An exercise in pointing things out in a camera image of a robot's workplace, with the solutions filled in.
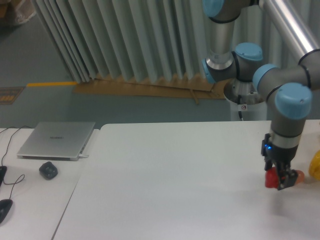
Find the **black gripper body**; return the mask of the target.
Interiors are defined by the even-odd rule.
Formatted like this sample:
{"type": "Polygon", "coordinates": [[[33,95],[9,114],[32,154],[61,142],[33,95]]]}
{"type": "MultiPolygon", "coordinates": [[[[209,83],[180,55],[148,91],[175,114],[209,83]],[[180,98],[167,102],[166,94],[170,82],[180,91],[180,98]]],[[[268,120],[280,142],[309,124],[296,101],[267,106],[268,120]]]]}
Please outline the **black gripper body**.
{"type": "Polygon", "coordinates": [[[273,165],[277,169],[278,163],[290,164],[296,156],[299,146],[299,136],[285,137],[277,133],[266,133],[261,142],[261,155],[272,159],[273,165]]]}

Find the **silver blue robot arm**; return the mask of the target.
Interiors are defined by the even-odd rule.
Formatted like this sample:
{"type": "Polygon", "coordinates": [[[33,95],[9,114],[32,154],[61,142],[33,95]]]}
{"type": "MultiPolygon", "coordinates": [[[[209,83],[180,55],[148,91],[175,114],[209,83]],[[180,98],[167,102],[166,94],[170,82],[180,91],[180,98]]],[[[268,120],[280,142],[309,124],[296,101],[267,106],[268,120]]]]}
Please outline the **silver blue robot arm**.
{"type": "Polygon", "coordinates": [[[283,190],[298,183],[291,168],[306,119],[312,92],[320,88],[320,44],[288,0],[204,0],[204,14],[212,22],[210,51],[202,60],[205,77],[214,84],[227,79],[251,83],[272,110],[270,130],[261,144],[265,186],[283,190]],[[297,66],[281,69],[262,64],[256,44],[241,43],[231,50],[236,19],[242,9],[259,6],[271,19],[297,66]]]}

